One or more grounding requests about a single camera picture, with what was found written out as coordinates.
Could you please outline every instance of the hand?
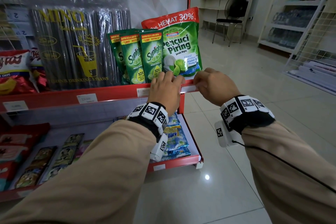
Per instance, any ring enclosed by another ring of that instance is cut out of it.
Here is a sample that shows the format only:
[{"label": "hand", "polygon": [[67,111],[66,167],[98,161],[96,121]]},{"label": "hand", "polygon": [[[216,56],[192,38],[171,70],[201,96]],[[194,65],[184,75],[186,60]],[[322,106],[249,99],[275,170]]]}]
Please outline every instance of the hand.
[{"label": "hand", "polygon": [[147,103],[158,102],[166,107],[168,116],[173,115],[180,105],[180,86],[185,82],[182,75],[175,78],[172,71],[161,72],[152,80]]},{"label": "hand", "polygon": [[218,106],[241,94],[230,77],[210,67],[195,75],[194,84],[206,100]]}]

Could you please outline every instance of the chair seat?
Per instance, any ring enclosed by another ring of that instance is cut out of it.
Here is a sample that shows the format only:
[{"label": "chair seat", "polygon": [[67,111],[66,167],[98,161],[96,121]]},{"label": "chair seat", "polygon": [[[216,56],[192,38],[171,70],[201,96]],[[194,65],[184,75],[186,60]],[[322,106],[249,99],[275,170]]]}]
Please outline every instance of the chair seat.
[{"label": "chair seat", "polygon": [[242,23],[241,20],[230,20],[230,19],[217,19],[216,22],[220,23]]}]

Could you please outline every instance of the yellow starburst graphic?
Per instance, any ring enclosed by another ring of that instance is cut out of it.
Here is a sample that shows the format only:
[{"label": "yellow starburst graphic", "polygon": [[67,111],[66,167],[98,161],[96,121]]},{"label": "yellow starburst graphic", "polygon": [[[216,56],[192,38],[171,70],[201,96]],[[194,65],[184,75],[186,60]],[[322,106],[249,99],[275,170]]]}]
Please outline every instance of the yellow starburst graphic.
[{"label": "yellow starburst graphic", "polygon": [[84,44],[87,44],[89,46],[98,46],[100,44],[100,40],[92,35],[80,35],[78,37],[78,41],[83,42]]}]

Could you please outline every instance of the indomaret logo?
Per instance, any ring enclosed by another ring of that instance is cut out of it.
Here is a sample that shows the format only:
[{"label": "indomaret logo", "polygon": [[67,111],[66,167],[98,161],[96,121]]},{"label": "indomaret logo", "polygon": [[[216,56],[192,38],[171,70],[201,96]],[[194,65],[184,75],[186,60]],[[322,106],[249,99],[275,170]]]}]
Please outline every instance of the indomaret logo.
[{"label": "indomaret logo", "polygon": [[179,35],[179,32],[178,32],[178,31],[173,32],[173,33],[167,33],[167,34],[166,34],[166,37],[174,37],[174,36],[177,36],[177,35]]}]

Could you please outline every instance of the sleeve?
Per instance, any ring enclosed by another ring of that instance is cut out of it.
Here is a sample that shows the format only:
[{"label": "sleeve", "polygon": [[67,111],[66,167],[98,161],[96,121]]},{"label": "sleeve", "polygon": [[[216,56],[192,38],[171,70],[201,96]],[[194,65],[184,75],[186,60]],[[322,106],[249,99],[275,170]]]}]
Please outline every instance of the sleeve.
[{"label": "sleeve", "polygon": [[77,162],[23,199],[1,223],[132,223],[155,143],[139,124],[113,123]]},{"label": "sleeve", "polygon": [[[279,122],[245,128],[245,145],[258,146],[336,189],[336,167]],[[266,152],[245,148],[253,178],[273,224],[335,223],[336,194]]]}]

